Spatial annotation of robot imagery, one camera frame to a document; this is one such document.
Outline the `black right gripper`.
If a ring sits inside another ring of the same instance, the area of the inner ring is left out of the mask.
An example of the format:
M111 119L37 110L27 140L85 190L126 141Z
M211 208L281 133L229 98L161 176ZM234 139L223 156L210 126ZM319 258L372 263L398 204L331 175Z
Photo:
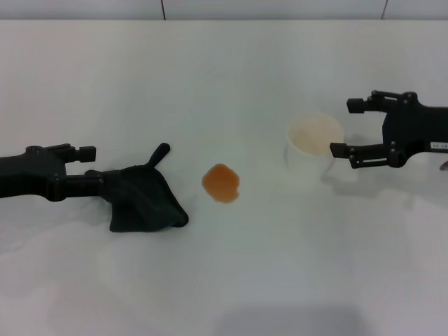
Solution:
M353 169L400 168L419 153L448 153L448 107L425 106L415 92L378 90L373 90L367 99L348 99L346 105L350 113L386 113L383 144L330 144L332 156L347 159Z

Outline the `orange-brown liquid stain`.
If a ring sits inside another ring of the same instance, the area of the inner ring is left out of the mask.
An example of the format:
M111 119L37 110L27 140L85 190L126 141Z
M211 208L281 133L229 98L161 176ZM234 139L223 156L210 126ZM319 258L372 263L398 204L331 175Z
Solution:
M227 165L215 164L202 177L202 187L215 202L229 204L239 197L240 177Z

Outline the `white paper cup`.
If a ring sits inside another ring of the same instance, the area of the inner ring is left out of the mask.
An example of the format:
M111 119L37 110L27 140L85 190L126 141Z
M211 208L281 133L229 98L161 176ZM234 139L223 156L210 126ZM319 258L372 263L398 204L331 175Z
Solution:
M305 114L292 120L286 132L283 158L288 180L299 186L317 183L334 164L330 144L344 142L344 130L336 119Z

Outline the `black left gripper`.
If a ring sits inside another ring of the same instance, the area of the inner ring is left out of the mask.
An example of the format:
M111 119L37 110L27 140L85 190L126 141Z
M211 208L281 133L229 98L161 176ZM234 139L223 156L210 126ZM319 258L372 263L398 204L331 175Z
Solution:
M67 176L65 167L70 162L94 162L96 153L94 146L62 144L29 146L23 154L0 157L0 198L37 195L60 202L65 198L100 196L105 185L103 172L89 170Z

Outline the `dark cloth rag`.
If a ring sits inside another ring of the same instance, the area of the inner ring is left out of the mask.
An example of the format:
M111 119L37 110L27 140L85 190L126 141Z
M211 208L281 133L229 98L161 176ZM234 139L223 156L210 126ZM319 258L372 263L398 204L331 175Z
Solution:
M161 143L146 164L85 173L102 180L99 196L111 204L110 231L159 232L188 224L188 214L156 169L170 149L168 143Z

